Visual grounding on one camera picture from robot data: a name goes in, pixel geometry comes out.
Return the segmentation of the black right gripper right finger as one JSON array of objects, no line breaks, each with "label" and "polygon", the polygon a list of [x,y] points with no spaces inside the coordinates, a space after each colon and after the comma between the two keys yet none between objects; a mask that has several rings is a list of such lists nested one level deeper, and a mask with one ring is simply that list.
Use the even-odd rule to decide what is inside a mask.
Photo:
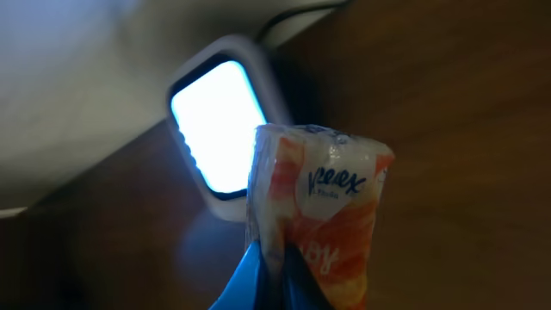
[{"label": "black right gripper right finger", "polygon": [[282,298],[285,310],[333,310],[312,272],[294,245],[285,247],[282,267]]}]

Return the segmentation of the orange tissue pack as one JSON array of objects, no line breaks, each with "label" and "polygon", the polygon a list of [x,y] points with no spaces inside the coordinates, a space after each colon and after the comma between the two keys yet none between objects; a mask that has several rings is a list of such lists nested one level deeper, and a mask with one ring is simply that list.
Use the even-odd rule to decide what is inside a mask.
[{"label": "orange tissue pack", "polygon": [[295,246],[329,303],[364,309],[385,144],[315,125],[262,125],[247,190],[247,239],[260,244],[269,279],[283,278]]}]

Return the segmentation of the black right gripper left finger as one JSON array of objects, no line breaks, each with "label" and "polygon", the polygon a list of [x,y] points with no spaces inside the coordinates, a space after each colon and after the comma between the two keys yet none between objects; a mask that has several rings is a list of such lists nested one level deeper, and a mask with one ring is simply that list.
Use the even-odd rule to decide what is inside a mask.
[{"label": "black right gripper left finger", "polygon": [[250,243],[226,287],[209,310],[258,310],[268,283],[258,241]]}]

